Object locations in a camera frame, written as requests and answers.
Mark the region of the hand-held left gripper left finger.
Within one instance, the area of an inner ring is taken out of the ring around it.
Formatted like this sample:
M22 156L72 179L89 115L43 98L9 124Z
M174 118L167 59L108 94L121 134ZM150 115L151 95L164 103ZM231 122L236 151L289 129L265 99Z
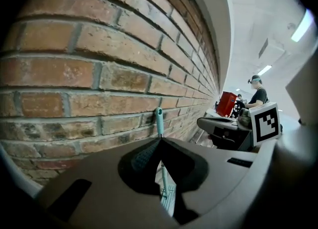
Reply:
M65 229L175 229L155 182L159 139L93 153L50 181L37 202Z

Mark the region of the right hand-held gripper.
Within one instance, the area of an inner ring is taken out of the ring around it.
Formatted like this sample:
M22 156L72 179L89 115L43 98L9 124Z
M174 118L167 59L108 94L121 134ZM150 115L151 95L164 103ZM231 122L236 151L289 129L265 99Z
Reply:
M201 117L197 119L197 126L211 136L216 147L243 152L281 135L278 105L274 102L243 108L235 119Z

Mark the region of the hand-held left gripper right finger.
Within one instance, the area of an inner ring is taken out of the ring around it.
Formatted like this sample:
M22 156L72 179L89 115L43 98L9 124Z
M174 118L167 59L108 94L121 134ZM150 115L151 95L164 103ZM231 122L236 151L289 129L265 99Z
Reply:
M172 217L185 225L205 216L229 197L255 156L163 138L160 158L176 183Z

